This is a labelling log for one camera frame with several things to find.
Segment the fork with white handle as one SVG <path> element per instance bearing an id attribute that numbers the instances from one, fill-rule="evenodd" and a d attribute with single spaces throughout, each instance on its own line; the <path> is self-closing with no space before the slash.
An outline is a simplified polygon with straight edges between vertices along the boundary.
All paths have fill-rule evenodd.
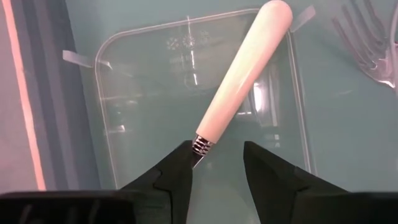
<path id="1" fill-rule="evenodd" d="M 270 0 L 260 8 L 197 127 L 192 141 L 193 168 L 219 141 L 292 21 L 292 10 L 283 0 Z"/>

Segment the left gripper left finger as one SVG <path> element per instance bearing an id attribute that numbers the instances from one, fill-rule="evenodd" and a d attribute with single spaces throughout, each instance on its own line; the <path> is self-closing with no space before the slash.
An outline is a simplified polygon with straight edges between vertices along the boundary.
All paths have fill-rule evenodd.
<path id="1" fill-rule="evenodd" d="M 133 202 L 131 224 L 187 224 L 192 192 L 192 142 L 184 141 L 121 188 Z"/>

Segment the clear plastic bin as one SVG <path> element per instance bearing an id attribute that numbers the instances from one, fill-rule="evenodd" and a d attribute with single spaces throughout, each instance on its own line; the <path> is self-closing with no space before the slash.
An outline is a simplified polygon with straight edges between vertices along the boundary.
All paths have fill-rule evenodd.
<path id="1" fill-rule="evenodd" d="M 71 9 L 95 147 L 108 182 L 120 187 L 193 137 L 238 51 L 256 8 L 229 12 Z M 243 180 L 241 154 L 254 141 L 310 169 L 287 34 L 220 142 L 198 167 L 207 185 Z"/>

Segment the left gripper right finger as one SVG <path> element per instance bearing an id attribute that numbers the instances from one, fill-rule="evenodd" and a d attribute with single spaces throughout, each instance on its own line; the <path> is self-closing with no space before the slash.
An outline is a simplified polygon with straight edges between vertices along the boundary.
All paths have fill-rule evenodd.
<path id="1" fill-rule="evenodd" d="M 244 143 L 243 160 L 261 224 L 291 224 L 296 198 L 302 193 L 347 192 L 252 141 Z"/>

